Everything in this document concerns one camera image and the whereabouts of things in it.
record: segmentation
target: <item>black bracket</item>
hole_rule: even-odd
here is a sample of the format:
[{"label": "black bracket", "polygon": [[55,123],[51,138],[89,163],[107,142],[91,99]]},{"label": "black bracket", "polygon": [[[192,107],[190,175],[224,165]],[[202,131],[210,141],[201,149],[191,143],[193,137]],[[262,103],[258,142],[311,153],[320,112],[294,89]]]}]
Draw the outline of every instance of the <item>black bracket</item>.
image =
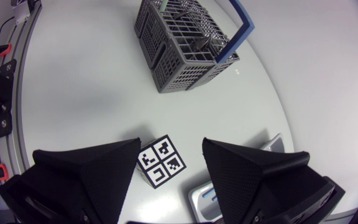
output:
[{"label": "black bracket", "polygon": [[12,108],[13,74],[16,63],[13,59],[0,67],[0,114]]},{"label": "black bracket", "polygon": [[12,133],[12,92],[16,60],[0,67],[0,137]]}]

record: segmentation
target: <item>white table surface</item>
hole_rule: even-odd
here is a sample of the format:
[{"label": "white table surface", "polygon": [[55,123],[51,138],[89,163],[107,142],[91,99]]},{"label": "white table surface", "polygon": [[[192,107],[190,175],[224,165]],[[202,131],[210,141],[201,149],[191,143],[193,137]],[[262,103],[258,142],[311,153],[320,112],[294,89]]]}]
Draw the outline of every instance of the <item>white table surface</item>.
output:
[{"label": "white table surface", "polygon": [[[237,27],[214,2],[201,4],[229,36]],[[208,180],[204,137],[258,147],[292,138],[280,101],[248,42],[234,63],[206,85],[160,94],[134,32],[140,0],[42,0],[22,86],[24,140],[36,149],[66,151],[168,134],[187,168],[158,189],[137,170],[119,223],[194,222],[188,191]]]}]

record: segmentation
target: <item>gray plastic basket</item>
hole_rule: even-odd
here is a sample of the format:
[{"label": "gray plastic basket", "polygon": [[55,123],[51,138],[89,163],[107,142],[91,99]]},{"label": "gray plastic basket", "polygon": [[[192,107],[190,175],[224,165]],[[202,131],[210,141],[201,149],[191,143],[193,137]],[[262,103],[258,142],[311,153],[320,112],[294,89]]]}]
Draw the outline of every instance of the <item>gray plastic basket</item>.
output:
[{"label": "gray plastic basket", "polygon": [[[230,0],[244,15],[238,0]],[[239,60],[235,49],[254,28],[245,13],[246,26],[230,41],[213,21],[207,10],[195,0],[170,0],[160,12],[162,0],[142,0],[135,22],[147,64],[158,92],[190,90],[211,81]],[[175,20],[182,12],[189,13]],[[196,43],[205,38],[210,43],[201,49]]]}]

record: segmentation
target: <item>blue handle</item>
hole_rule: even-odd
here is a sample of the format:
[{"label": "blue handle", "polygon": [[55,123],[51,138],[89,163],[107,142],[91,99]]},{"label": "blue handle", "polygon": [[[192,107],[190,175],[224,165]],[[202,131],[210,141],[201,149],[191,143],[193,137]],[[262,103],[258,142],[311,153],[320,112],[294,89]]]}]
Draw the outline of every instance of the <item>blue handle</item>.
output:
[{"label": "blue handle", "polygon": [[237,11],[238,15],[242,20],[242,26],[234,34],[234,37],[226,44],[222,52],[215,57],[217,63],[225,62],[230,55],[246,40],[248,35],[254,30],[255,26],[249,17],[247,11],[244,9],[239,0],[229,0],[233,5],[234,9]]}]

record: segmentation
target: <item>red clamp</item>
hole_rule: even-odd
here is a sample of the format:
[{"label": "red clamp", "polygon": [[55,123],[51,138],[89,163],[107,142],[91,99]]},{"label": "red clamp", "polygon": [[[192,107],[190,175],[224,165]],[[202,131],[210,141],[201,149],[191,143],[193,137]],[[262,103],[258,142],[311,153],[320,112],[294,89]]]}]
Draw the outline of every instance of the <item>red clamp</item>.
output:
[{"label": "red clamp", "polygon": [[2,171],[4,172],[4,176],[0,177],[0,180],[7,180],[9,178],[9,175],[7,173],[5,164],[0,164],[0,169],[2,169]]},{"label": "red clamp", "polygon": [[11,43],[7,43],[7,49],[0,53],[0,57],[8,54],[11,51],[12,45]]}]

